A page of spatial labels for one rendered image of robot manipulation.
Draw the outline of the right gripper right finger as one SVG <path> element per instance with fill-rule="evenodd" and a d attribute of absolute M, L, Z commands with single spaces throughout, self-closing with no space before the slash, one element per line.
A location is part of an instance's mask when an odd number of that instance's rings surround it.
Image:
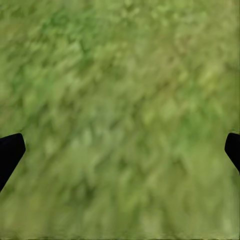
<path fill-rule="evenodd" d="M 240 172 L 240 135 L 229 133 L 224 149 L 235 167 Z"/>

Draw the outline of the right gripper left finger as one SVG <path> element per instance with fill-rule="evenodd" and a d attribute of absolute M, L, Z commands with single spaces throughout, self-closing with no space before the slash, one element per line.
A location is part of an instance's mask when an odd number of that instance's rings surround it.
<path fill-rule="evenodd" d="M 21 133 L 0 138 L 0 193 L 25 152 Z"/>

